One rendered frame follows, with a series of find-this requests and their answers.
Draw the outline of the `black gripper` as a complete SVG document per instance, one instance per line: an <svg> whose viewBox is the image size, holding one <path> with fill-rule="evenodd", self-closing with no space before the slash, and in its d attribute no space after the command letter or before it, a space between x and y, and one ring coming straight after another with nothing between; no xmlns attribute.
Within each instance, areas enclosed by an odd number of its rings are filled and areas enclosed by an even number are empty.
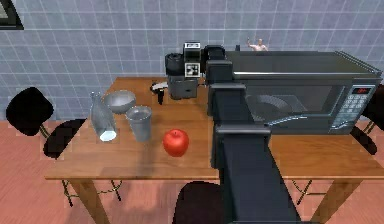
<svg viewBox="0 0 384 224"><path fill-rule="evenodd" d="M181 53L169 53L165 56L165 69L167 83L153 83L150 90L157 91L159 105L163 104L164 90L168 87L168 93L173 100L189 99L197 97L197 78L185 77L184 56Z"/></svg>

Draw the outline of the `red apple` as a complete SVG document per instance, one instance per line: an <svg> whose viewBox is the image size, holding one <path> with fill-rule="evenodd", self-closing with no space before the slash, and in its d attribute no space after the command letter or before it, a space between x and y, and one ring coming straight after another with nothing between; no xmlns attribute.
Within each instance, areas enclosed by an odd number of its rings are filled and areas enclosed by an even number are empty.
<svg viewBox="0 0 384 224"><path fill-rule="evenodd" d="M180 129L167 131L163 136L163 148L172 157L183 156L189 147L188 134Z"/></svg>

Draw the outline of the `grey metal cup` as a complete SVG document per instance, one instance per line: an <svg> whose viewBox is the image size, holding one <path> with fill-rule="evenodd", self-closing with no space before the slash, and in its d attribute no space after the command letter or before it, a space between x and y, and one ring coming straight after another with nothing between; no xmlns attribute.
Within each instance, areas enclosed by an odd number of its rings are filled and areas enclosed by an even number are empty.
<svg viewBox="0 0 384 224"><path fill-rule="evenodd" d="M130 128L138 142L146 142L151 138L152 110L147 106L134 106L126 112Z"/></svg>

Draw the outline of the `grey metal bowl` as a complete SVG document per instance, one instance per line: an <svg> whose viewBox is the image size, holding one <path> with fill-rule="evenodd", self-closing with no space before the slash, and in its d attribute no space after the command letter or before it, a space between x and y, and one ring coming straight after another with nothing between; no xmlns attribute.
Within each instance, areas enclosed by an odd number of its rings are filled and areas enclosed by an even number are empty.
<svg viewBox="0 0 384 224"><path fill-rule="evenodd" d="M118 90L107 94L104 103L114 114L125 114L136 104L136 96L128 90Z"/></svg>

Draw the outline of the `clear glass bottle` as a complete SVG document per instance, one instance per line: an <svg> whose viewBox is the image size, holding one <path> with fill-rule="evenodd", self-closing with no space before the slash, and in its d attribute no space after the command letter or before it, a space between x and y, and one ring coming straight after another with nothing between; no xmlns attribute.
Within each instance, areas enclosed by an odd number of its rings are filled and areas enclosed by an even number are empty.
<svg viewBox="0 0 384 224"><path fill-rule="evenodd" d="M90 120L96 135L102 142L112 141L117 137L116 122L112 111L104 104L99 92L90 94L92 105Z"/></svg>

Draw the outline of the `brown wooden table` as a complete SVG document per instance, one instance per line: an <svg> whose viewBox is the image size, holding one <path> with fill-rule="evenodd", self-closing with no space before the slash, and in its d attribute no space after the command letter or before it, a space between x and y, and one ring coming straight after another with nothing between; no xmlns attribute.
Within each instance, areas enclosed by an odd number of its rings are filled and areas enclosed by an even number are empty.
<svg viewBox="0 0 384 224"><path fill-rule="evenodd" d="M126 118L117 116L117 137L103 143L89 124L84 124L52 168L48 180L67 179L96 224L110 224L94 183L97 180L215 180L210 166L212 121L207 115L207 90L194 99L159 105L150 92L149 78L118 78L112 89L135 92L140 104L153 111L152 138L135 141ZM163 148L163 136L172 129L185 131L189 147L181 157ZM350 135L274 135L269 144L286 180L329 180L332 185L313 215L324 223L364 180L384 180L384 167Z"/></svg>

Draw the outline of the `small pale figure statue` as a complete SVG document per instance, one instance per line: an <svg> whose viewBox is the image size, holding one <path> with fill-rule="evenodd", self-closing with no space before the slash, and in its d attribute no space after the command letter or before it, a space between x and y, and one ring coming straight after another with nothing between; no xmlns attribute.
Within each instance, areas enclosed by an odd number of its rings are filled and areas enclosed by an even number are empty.
<svg viewBox="0 0 384 224"><path fill-rule="evenodd" d="M253 51L267 51L268 48L263 44L263 40L259 39L256 44L252 44L250 38L247 38L247 46Z"/></svg>

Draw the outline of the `dark grey microwave oven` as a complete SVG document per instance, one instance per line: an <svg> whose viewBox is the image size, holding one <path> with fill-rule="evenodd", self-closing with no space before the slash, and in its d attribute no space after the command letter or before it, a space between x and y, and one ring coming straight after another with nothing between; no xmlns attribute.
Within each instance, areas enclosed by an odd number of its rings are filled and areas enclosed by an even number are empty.
<svg viewBox="0 0 384 224"><path fill-rule="evenodd" d="M274 134L351 132L382 72L343 51L228 51L248 108Z"/></svg>

